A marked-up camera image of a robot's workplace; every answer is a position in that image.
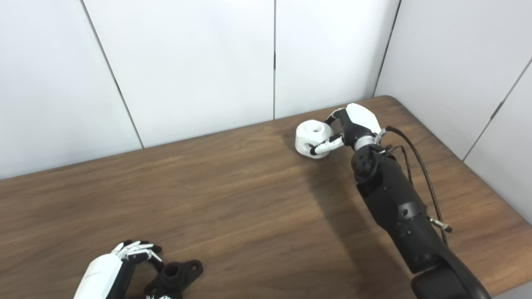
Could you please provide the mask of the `black and white right hand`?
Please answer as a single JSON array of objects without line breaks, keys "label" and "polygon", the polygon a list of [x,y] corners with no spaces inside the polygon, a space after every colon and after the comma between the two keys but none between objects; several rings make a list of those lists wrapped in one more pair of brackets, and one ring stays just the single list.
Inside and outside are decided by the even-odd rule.
[{"label": "black and white right hand", "polygon": [[350,103],[334,110],[325,119],[325,127],[330,129],[337,120],[340,121],[341,131],[331,134],[317,145],[311,145],[310,157],[327,155],[342,146],[350,147],[355,152],[367,145],[378,144],[384,134],[376,116],[359,104]]}]

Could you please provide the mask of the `black and white left hand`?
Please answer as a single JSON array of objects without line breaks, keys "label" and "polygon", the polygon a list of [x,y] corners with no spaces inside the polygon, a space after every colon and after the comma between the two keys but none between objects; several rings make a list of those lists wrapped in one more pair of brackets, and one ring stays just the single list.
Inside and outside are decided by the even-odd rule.
[{"label": "black and white left hand", "polygon": [[162,247],[147,240],[125,240],[110,253],[95,258],[87,267],[74,295],[75,299],[124,299],[135,268],[143,262],[161,271],[158,255]]}]

